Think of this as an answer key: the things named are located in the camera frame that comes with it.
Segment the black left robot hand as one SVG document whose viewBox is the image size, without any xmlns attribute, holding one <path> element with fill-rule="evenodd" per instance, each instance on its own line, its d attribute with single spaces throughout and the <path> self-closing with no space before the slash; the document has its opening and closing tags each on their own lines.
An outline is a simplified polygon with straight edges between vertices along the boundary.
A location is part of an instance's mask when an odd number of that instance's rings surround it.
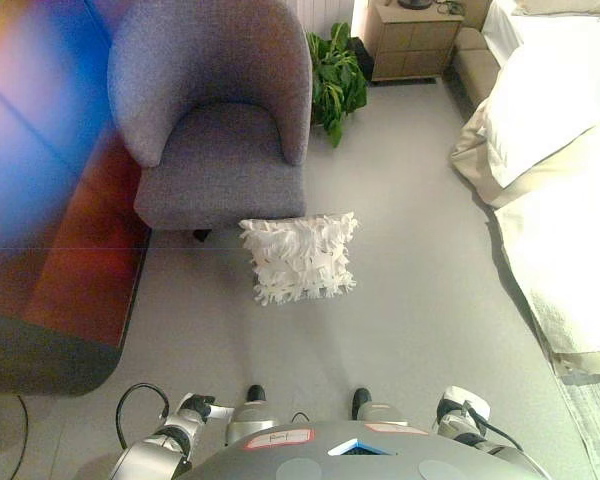
<svg viewBox="0 0 600 480">
<path fill-rule="evenodd" d="M 204 423 L 209 418 L 230 421 L 234 413 L 234 408 L 217 405 L 215 401 L 216 398 L 214 396 L 188 393 L 181 400 L 178 409 L 197 412 Z"/>
</svg>

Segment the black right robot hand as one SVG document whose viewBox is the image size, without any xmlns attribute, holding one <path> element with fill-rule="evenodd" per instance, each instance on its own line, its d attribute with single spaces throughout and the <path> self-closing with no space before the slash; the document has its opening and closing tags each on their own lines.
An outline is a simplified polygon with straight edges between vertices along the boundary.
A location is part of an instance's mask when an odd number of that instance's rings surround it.
<svg viewBox="0 0 600 480">
<path fill-rule="evenodd" d="M 486 400 L 464 388 L 447 387 L 436 410 L 436 432 L 448 438 L 455 438 L 461 433 L 484 437 L 486 427 L 473 418 L 471 410 L 484 421 L 489 420 L 491 408 Z"/>
</svg>

